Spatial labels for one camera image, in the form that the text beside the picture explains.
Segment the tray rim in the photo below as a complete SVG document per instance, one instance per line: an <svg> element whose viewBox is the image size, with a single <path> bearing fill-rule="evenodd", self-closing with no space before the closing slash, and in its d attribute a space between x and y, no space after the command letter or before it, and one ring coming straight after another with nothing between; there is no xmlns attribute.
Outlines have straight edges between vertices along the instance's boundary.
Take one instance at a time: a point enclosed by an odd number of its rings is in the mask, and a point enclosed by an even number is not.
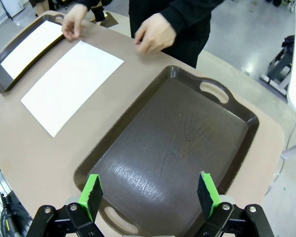
<svg viewBox="0 0 296 237"><path fill-rule="evenodd" d="M0 53L0 93L9 91L21 78L22 76L40 59L42 58L50 49L52 49L56 44L58 44L65 37L61 34L56 38L48 47L41 51L23 70L22 72L13 79L6 70L1 66L1 62L27 37L29 36L38 26L40 26L45 21L50 21L58 25L62 25L58 18L63 19L63 14L56 15L43 15L39 17L36 21L25 28L20 34L18 34Z"/></svg>
<svg viewBox="0 0 296 237"><path fill-rule="evenodd" d="M177 79L176 76L177 76L177 73L184 73L185 76L188 76L190 77L190 79L192 80L195 80L195 84L194 85L190 85L190 84L187 84L189 85L190 87L192 87L192 89L200 92L201 94L203 94L204 96L206 96L208 99L212 100L213 102L219 104L220 106L222 106L223 108L227 109L228 111L230 112L233 112L235 110L235 106L239 107L240 110L241 110L241 114L240 115L236 115L237 117L239 117L243 122L246 123L246 125L248 126L248 131L247 133L245 134L240 146L239 146L239 149L235 155L235 158L232 160L229 168L227 169L227 172L225 175L222 176L222 180L229 180L229 182L222 182L220 181L220 183L217 185L217 190L220 194L225 194L228 190L228 188L230 187L230 185L232 184L234 178L236 177L237 175L237 172L239 171L240 167L241 167L241 164L243 162L243 160L245 159L246 157L246 154L247 152L249 151L250 149L250 146L254 140L254 137L255 137L255 134L258 130L258 127L259 127L259 118L250 110L248 109L247 107L245 107L244 105L242 105L241 103L239 103L232 95L232 93L223 85L221 84L220 82L214 80L214 79L210 79L210 78L203 78L203 77L198 77L198 76L195 76L189 72L187 72L186 70L178 67L178 66L174 66L174 65L171 65L171 66L167 66L166 68L164 68L159 74L158 76L146 87L145 90L143 90L143 92L134 100L134 102L127 108L127 110L120 116L120 118L111 126L111 128L107 131L107 133L101 138L101 140L95 145L95 147L88 153L88 155L86 156L85 159L83 159L83 161L79 164L79 166L75 169L74 171L74 184L76 185L76 187L82 191L83 190L83 187L84 187L84 184L82 184L81 182L78 183L76 181L76 177L77 177L77 174L79 172L79 170L81 169L81 167L83 166L83 164L85 163L85 161L87 161L89 158L90 158L90 155L103 143L105 142L105 140L107 139L108 136L111 135L112 133L112 130L115 129L116 127L118 127L118 125L120 125L120 122L122 122L123 118L125 116L127 116L127 114L129 112L131 112L132 108L134 106L138 106L138 104L141 102L141 100L144 100L145 99L145 95L147 93L149 93L149 90L153 90L154 87L158 87L159 84L163 84L165 81L158 81L158 79L160 79L161 76L163 76L164 74L166 74L167 72L170 71L170 78L171 79ZM209 83L212 83L216 86L218 86L220 89L222 89L229 97L229 101L227 103L222 103L220 102L220 100L214 96L213 94L209 93L209 92L205 92L205 91L202 91L200 89L200 83L202 82L209 82ZM245 112L247 113L250 113L252 116L250 118L247 118L247 116L245 115ZM118 128L118 130L120 130L120 134L123 132L123 128ZM90 167L89 171L87 172L86 176L85 176L85 182L87 180L87 175L89 174L90 170L92 169L93 166L88 166L86 165L86 167ZM103 198L102 200L102 203L100 205L100 209L99 209L99 213L100 215L103 217L104 221L112 228L114 229L115 231L117 231L118 233L120 234L124 234L124 235L133 235L133 233L129 233L125 230L121 231L120 228L118 226L116 226L116 224L107 216L107 214L105 213L104 211L104 208L106 206L104 205L111 205L106 199ZM132 221L130 220L127 216L125 216L122 212L120 212L118 210L118 208L114 207L113 205L111 205L111 207L114 208L114 210L116 211L116 213L122 217L124 220L130 222L131 224L135 225L137 228L138 228L138 233L137 235L142 235L142 236L150 236L151 233L145 231L145 230L142 230L140 228L139 225L136 224L135 221ZM190 237L190 236L193 236L196 234L196 232L198 231L199 227L202 225L202 223L204 223L205 219L202 215L198 215L198 217L196 217L196 219L194 220L193 223L191 223L190 225L190 228L188 228L184 233L183 233L183 236L185 237Z"/></svg>

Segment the white paper in tray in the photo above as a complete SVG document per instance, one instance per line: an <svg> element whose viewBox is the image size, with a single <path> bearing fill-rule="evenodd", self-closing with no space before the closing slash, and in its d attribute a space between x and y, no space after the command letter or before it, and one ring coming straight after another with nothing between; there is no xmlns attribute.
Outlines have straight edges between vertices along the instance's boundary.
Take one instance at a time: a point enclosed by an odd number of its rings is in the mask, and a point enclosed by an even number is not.
<svg viewBox="0 0 296 237"><path fill-rule="evenodd" d="M61 35L61 25L44 21L2 61L1 66L16 79L36 56Z"/></svg>
<svg viewBox="0 0 296 237"><path fill-rule="evenodd" d="M65 123L123 60L80 41L22 98L22 103L55 137Z"/></svg>

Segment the tray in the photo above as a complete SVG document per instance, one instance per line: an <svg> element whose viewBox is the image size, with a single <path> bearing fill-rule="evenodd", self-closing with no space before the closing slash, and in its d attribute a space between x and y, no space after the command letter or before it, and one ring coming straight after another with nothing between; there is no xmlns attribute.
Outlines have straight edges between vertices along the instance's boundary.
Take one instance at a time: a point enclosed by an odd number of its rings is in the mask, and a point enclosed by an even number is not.
<svg viewBox="0 0 296 237"><path fill-rule="evenodd" d="M201 90L203 82L228 102ZM99 213L121 234L134 233L111 220L107 206L135 225L137 235L191 237L204 222L196 193L200 171L210 172L224 194L258 126L257 116L221 83L169 66L80 164L74 181L82 190L89 174L100 174Z"/></svg>
<svg viewBox="0 0 296 237"><path fill-rule="evenodd" d="M13 79L6 70L1 66L1 62L38 26L40 26L44 21L50 21L56 24L61 25L61 21L64 16L62 14L44 15L38 18L33 24L26 28L22 33L20 33L8 46L0 53L0 93L9 91L17 81L43 56L45 55L53 46L58 42L64 39L64 36L61 35L54 42L52 42L47 48L45 48L39 55L37 55L24 69L23 71Z"/></svg>

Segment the hand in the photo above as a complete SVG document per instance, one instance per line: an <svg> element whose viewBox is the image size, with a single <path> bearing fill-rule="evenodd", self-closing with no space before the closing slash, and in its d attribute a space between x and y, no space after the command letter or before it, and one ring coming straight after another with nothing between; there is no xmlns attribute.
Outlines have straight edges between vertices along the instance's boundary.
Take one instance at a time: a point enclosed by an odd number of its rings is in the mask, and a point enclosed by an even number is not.
<svg viewBox="0 0 296 237"><path fill-rule="evenodd" d="M76 4L65 16L61 31L69 40L76 40L81 34L81 23L87 14L87 7Z"/></svg>
<svg viewBox="0 0 296 237"><path fill-rule="evenodd" d="M173 45L176 36L170 23L157 13L144 21L135 33L136 49L140 53L159 52Z"/></svg>

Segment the tray handle hole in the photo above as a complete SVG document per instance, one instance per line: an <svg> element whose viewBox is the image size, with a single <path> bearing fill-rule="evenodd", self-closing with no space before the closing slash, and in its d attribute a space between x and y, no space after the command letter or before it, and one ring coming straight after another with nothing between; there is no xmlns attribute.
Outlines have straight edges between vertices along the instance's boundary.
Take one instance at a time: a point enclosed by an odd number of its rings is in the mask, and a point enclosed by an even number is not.
<svg viewBox="0 0 296 237"><path fill-rule="evenodd" d="M138 228L121 218L112 207L106 206L104 211L118 227L134 235L138 233Z"/></svg>
<svg viewBox="0 0 296 237"><path fill-rule="evenodd" d="M208 82L202 82L199 87L202 91L215 95L217 99L219 99L219 101L223 104L229 101L228 95L222 89L220 89L218 86L214 84L211 84Z"/></svg>
<svg viewBox="0 0 296 237"><path fill-rule="evenodd" d="M55 18L55 22L57 23L60 23L60 24L63 24L63 21L64 21L64 19L61 17L61 16L57 16L56 18Z"/></svg>

